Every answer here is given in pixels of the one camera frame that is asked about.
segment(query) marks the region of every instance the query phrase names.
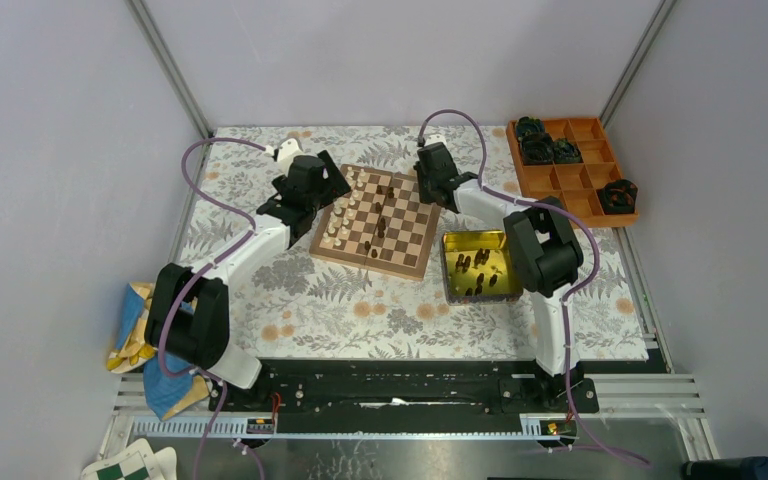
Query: green square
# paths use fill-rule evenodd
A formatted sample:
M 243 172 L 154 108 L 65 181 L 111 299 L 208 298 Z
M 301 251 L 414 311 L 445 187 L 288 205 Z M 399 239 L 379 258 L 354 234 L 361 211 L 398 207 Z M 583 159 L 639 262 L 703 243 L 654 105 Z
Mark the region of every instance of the green square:
M 125 480 L 148 480 L 150 477 L 148 476 L 148 469 L 143 467 L 136 472 L 128 475 L 125 477 Z
M 122 468 L 119 467 L 119 464 L 117 463 L 116 465 L 102 468 L 95 472 L 95 474 L 98 475 L 98 480 L 121 480 Z

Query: gray wall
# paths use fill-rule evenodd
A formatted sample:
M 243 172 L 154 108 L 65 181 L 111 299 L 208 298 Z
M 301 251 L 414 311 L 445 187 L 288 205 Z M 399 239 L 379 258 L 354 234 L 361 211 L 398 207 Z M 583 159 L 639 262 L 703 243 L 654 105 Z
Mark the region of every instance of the gray wall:
M 673 359 L 721 453 L 768 455 L 768 2 L 681 2 L 609 134 Z
M 658 0 L 147 3 L 215 127 L 598 115 Z
M 77 478 L 130 280 L 169 254 L 196 134 L 124 2 L 0 1 L 0 478 Z

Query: black cylinder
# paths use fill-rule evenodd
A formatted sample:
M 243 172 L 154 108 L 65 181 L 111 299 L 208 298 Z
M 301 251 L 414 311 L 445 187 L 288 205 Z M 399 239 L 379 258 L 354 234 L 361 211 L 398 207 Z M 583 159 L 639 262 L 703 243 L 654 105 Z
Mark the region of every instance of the black cylinder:
M 687 462 L 684 480 L 768 480 L 768 457 L 727 458 Z

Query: gold tray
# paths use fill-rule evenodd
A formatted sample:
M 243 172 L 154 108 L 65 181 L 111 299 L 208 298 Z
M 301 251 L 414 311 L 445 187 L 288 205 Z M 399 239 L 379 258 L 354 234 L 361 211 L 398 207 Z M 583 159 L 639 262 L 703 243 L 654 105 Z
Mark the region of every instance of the gold tray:
M 475 254 L 479 248 L 489 249 L 490 258 L 486 263 L 476 266 Z M 471 259 L 466 272 L 455 268 L 461 254 Z M 507 236 L 501 230 L 446 232 L 443 234 L 440 258 L 446 300 L 451 305 L 515 302 L 522 296 L 523 288 L 511 264 Z M 467 296 L 468 288 L 475 292 L 478 275 L 481 273 L 484 274 L 481 294 Z M 494 274 L 497 275 L 497 281 L 491 287 L 490 277 Z

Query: chessboard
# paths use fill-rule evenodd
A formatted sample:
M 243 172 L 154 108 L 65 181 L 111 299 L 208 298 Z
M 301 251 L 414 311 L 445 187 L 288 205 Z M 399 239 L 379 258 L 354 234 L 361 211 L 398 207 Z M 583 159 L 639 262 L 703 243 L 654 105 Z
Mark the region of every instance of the chessboard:
M 422 280 L 440 207 L 419 201 L 416 177 L 360 165 L 343 165 L 340 171 L 352 190 L 323 212 L 310 254 Z

